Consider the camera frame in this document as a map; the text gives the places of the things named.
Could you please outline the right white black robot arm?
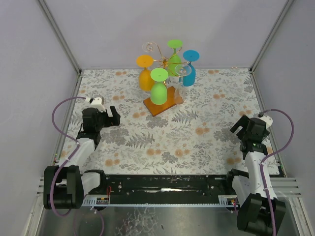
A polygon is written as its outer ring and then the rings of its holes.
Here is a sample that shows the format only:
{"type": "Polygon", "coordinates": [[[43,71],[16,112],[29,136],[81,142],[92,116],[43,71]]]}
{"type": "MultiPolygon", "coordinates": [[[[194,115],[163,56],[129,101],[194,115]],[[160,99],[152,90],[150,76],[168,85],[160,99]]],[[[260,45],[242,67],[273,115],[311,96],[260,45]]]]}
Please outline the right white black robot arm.
{"type": "Polygon", "coordinates": [[[231,169],[227,181],[236,192],[237,228],[255,236],[275,236],[283,221],[286,206],[275,194],[264,158],[268,150],[264,139],[273,120],[269,116],[246,115],[230,129],[240,140],[240,151],[247,172],[231,169]]]}

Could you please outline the blue wine glass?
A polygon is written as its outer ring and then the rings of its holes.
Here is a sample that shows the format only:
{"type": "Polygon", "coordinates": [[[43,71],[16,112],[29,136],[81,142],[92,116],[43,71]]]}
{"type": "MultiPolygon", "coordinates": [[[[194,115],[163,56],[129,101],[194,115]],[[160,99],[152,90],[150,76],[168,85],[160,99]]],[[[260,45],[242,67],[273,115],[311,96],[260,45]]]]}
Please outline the blue wine glass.
{"type": "Polygon", "coordinates": [[[195,50],[187,50],[183,53],[183,58],[188,62],[189,73],[183,77],[183,86],[190,87],[195,83],[196,71],[192,62],[197,61],[200,55],[195,50]]]}

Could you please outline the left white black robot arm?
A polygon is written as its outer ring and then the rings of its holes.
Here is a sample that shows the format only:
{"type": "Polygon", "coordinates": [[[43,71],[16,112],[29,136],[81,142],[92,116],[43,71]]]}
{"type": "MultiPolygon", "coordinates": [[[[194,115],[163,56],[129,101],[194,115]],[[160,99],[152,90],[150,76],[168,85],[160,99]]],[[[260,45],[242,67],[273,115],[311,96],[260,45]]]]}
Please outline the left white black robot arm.
{"type": "Polygon", "coordinates": [[[101,130],[119,126],[121,116],[115,106],[107,111],[86,108],[82,111],[82,124],[75,139],[77,146],[68,157],[56,166],[48,166],[44,171],[43,201],[45,209],[78,209],[84,195],[100,186],[100,174],[83,174],[81,168],[87,158],[96,150],[101,140],[101,130]]]}

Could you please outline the orange wine glass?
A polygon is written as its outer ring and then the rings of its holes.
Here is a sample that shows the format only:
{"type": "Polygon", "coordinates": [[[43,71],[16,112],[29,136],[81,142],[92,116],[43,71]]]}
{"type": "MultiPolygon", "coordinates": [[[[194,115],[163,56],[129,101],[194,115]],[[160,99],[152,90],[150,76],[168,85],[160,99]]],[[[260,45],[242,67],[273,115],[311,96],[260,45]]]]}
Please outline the orange wine glass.
{"type": "Polygon", "coordinates": [[[150,91],[154,85],[154,81],[151,78],[151,71],[148,69],[153,65],[153,58],[149,55],[141,55],[136,59],[136,63],[143,70],[139,74],[139,87],[143,91],[150,91]]]}

